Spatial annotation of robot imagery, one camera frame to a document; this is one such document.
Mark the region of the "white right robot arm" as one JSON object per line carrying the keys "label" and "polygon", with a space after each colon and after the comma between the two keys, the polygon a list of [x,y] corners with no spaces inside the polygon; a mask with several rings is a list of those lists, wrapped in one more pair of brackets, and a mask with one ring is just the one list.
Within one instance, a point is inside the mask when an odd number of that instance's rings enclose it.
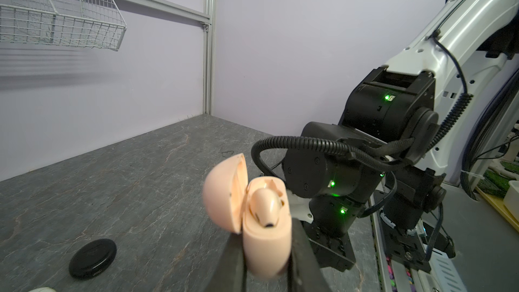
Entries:
{"label": "white right robot arm", "polygon": [[376,216],[383,252],[429,272],[442,219],[426,238],[417,224],[442,210],[450,151],[473,99],[518,53],[518,0],[445,0],[402,52],[351,92],[337,124],[309,122],[298,137],[262,139],[252,160],[267,176],[263,151],[284,149],[285,185],[309,199],[304,230],[319,265],[355,264],[347,231]]}

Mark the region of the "black round charging case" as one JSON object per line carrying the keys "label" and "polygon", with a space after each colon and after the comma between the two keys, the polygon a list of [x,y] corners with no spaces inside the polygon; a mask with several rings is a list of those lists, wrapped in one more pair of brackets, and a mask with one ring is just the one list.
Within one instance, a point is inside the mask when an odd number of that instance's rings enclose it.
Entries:
{"label": "black round charging case", "polygon": [[80,280],[96,277],[110,267],[116,254],[117,246],[113,240],[94,240],[73,255],[68,267],[69,274]]}

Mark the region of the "pink round charging case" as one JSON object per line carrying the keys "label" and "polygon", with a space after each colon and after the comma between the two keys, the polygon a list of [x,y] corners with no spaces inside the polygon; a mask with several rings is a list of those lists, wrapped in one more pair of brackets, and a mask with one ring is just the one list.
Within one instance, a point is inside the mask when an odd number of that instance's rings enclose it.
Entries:
{"label": "pink round charging case", "polygon": [[[261,227],[249,209],[252,194],[262,188],[273,190],[282,203],[279,222],[273,228]],[[291,254],[292,216],[286,187],[280,178],[249,180],[245,156],[233,155],[209,172],[202,199],[215,225],[243,236],[245,262],[251,274],[263,279],[281,274]]]}

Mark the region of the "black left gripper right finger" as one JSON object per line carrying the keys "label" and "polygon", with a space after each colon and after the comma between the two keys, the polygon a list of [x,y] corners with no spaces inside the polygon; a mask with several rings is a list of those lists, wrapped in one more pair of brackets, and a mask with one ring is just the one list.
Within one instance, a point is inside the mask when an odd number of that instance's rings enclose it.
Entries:
{"label": "black left gripper right finger", "polygon": [[288,291],[330,291],[301,221],[292,219],[291,256],[287,274]]}

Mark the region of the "white earbud charging case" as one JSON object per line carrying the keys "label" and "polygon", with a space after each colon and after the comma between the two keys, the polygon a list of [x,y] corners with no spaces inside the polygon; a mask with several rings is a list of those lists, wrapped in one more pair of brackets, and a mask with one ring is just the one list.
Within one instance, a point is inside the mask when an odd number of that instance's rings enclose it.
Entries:
{"label": "white earbud charging case", "polygon": [[56,292],[55,289],[52,289],[50,287],[39,287],[39,288],[36,288],[36,289],[32,289],[28,292]]}

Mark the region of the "pink earbud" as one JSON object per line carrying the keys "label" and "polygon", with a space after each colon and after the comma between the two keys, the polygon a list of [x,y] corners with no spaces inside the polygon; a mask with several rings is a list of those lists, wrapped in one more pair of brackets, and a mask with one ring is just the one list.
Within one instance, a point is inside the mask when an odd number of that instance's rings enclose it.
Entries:
{"label": "pink earbud", "polygon": [[256,190],[250,199],[249,209],[257,223],[264,228],[277,226],[281,216],[280,197],[269,188]]}

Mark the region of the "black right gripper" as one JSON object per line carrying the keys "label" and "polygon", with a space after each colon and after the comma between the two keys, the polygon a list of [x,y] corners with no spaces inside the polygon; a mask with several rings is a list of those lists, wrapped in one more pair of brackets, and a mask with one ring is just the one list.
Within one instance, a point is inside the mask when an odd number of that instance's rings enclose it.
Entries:
{"label": "black right gripper", "polygon": [[340,210],[333,216],[335,219],[332,223],[337,224],[338,229],[332,230],[332,233],[326,232],[310,211],[306,212],[301,224],[319,266],[345,272],[351,270],[356,263],[351,239],[347,232],[351,224],[347,222],[349,215],[345,210]]}

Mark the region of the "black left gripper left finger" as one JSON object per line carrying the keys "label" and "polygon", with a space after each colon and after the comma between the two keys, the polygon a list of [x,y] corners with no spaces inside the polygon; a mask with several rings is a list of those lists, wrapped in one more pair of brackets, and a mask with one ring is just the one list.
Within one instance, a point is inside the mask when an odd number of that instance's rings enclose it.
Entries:
{"label": "black left gripper left finger", "polygon": [[231,233],[216,269],[206,285],[206,292],[246,291],[247,266],[241,235]]}

